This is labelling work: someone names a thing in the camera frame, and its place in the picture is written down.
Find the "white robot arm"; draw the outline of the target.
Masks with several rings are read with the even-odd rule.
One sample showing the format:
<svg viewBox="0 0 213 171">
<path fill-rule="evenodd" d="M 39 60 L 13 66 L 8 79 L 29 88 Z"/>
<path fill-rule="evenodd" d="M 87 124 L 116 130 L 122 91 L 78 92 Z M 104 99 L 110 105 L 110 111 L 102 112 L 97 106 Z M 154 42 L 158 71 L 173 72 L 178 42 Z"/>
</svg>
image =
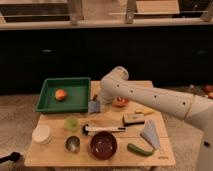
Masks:
<svg viewBox="0 0 213 171">
<path fill-rule="evenodd" d="M 201 130 L 203 136 L 195 171 L 213 171 L 213 100 L 190 93 L 143 87 L 128 78 L 124 67 L 112 69 L 100 81 L 99 101 L 109 104 L 115 97 L 123 97 Z"/>
</svg>

